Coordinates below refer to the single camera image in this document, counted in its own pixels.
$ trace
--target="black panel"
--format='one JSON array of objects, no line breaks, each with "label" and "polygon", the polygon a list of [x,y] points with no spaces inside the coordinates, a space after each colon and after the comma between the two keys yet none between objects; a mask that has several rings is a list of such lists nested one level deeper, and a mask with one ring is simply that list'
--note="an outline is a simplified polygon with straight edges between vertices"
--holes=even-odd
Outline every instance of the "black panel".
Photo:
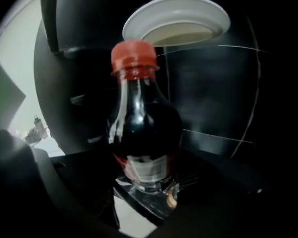
[{"label": "black panel", "polygon": [[286,46],[287,38],[281,38],[282,28],[278,28],[278,22],[291,2],[283,0],[239,0],[251,21],[256,35],[258,47],[261,50],[277,53]]},{"label": "black panel", "polygon": [[60,51],[107,49],[122,41],[132,0],[58,0],[56,27]]},{"label": "black panel", "polygon": [[260,171],[267,176],[277,177],[279,174],[272,167],[276,166],[277,160],[284,158],[282,150],[277,149],[283,148],[289,141],[286,130],[290,123],[287,121],[287,103],[293,95],[283,80],[287,78],[287,72],[276,65],[276,56],[259,52],[258,58],[261,68],[259,94],[252,123],[245,136],[245,140],[255,143],[256,151],[243,151],[244,146],[241,145],[242,149],[237,151],[235,158],[255,168],[260,167]]},{"label": "black panel", "polygon": [[[75,59],[53,55],[43,24],[34,54],[34,78],[45,121],[59,147],[68,153],[93,147],[88,139],[101,136],[116,96],[116,79],[110,76],[110,51],[77,53]],[[85,95],[74,105],[73,97]]]},{"label": "black panel", "polygon": [[45,26],[45,33],[52,52],[59,51],[56,31],[56,4],[57,0],[41,0],[41,10]]},{"label": "black panel", "polygon": [[[170,96],[183,128],[193,132],[241,139],[252,115],[259,67],[256,51],[209,47],[166,55]],[[231,155],[238,142],[209,142],[209,136],[185,133],[184,145]]]}]

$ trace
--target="white wall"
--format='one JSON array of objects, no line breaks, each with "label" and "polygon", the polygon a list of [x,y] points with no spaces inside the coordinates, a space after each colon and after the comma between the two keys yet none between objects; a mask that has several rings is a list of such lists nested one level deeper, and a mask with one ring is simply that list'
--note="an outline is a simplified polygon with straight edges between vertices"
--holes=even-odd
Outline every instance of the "white wall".
[{"label": "white wall", "polygon": [[34,127],[34,115],[46,126],[34,83],[34,45],[42,19],[40,0],[26,5],[4,27],[0,35],[0,64],[18,88],[26,95],[17,111],[9,132],[26,134]]}]

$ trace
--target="plastic bottle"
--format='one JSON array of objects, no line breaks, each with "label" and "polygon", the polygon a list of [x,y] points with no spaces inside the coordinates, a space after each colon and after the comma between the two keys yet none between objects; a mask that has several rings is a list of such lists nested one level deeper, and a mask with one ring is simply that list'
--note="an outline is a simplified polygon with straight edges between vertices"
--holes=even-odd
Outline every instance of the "plastic bottle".
[{"label": "plastic bottle", "polygon": [[174,179],[182,135],[180,116],[157,85],[159,68],[151,44],[123,41],[111,56],[118,97],[107,122],[108,143],[138,190],[160,193]]}]

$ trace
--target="bottle label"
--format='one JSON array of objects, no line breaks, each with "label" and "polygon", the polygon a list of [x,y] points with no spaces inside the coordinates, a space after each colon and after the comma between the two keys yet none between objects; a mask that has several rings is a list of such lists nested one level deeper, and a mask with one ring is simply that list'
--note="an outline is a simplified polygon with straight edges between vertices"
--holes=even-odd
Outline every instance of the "bottle label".
[{"label": "bottle label", "polygon": [[150,156],[127,156],[127,159],[115,155],[125,175],[132,181],[151,183],[160,181],[171,174],[174,158],[163,155],[152,160]]}]

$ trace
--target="glass base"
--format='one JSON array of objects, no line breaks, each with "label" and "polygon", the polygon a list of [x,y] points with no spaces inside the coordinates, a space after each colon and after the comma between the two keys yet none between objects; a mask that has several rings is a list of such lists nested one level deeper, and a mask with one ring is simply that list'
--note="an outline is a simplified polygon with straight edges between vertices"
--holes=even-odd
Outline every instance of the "glass base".
[{"label": "glass base", "polygon": [[165,179],[152,183],[133,182],[133,186],[142,193],[149,195],[157,195],[162,193],[173,182],[174,176],[170,175]]}]

